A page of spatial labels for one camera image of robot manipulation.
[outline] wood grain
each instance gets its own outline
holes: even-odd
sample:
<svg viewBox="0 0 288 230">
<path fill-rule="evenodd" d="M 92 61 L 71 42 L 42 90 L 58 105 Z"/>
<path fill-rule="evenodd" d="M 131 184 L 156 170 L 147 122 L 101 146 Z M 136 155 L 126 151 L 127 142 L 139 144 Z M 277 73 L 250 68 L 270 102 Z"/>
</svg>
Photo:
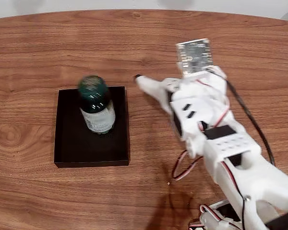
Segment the wood grain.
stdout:
<svg viewBox="0 0 288 230">
<path fill-rule="evenodd" d="M 74 11 L 0 19 L 0 230 L 183 230 L 224 197 L 203 163 L 170 179 L 183 150 L 132 76 L 180 77 L 175 44 L 207 37 L 288 174 L 288 22 L 189 11 Z M 87 74 L 128 90 L 131 164 L 53 164 L 59 89 Z M 230 96 L 236 118 L 259 141 Z"/>
</svg>

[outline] black box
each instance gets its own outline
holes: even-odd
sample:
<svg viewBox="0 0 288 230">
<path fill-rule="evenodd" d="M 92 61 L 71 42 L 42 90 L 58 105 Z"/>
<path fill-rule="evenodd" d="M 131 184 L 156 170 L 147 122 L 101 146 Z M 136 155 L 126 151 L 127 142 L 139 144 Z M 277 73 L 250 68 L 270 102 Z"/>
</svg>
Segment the black box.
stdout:
<svg viewBox="0 0 288 230">
<path fill-rule="evenodd" d="M 99 135 L 89 130 L 79 108 L 77 89 L 60 90 L 54 163 L 60 167 L 128 165 L 128 102 L 125 87 L 109 87 L 115 110 L 114 128 Z"/>
</svg>

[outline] robotic arm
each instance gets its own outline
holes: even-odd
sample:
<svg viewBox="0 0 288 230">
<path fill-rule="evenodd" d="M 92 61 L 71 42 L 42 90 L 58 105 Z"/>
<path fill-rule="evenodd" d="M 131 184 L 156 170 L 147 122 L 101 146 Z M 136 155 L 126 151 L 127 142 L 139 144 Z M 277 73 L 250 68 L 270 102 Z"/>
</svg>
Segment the robotic arm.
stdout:
<svg viewBox="0 0 288 230">
<path fill-rule="evenodd" d="M 140 89 L 170 115 L 189 157 L 205 166 L 227 200 L 200 210 L 190 229 L 287 230 L 288 176 L 267 162 L 260 146 L 235 120 L 226 96 L 227 77 L 212 59 L 207 39 L 177 44 L 182 79 L 159 82 L 136 76 Z"/>
</svg>

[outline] glass bottle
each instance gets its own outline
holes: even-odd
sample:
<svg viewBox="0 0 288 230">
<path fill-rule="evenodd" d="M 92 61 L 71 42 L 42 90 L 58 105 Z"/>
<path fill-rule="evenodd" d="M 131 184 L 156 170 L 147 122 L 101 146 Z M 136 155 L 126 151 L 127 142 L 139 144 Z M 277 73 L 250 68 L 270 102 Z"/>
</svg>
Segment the glass bottle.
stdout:
<svg viewBox="0 0 288 230">
<path fill-rule="evenodd" d="M 80 110 L 87 127 L 98 134 L 113 128 L 115 112 L 108 87 L 96 75 L 84 77 L 78 86 Z"/>
</svg>

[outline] white label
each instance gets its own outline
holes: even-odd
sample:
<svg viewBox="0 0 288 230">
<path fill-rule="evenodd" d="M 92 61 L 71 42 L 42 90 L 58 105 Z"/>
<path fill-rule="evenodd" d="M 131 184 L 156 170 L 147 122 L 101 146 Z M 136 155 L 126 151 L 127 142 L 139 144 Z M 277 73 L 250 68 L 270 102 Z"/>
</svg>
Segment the white label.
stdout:
<svg viewBox="0 0 288 230">
<path fill-rule="evenodd" d="M 89 114 L 80 108 L 87 127 L 96 133 L 109 131 L 115 122 L 115 112 L 112 102 L 102 111 Z"/>
</svg>

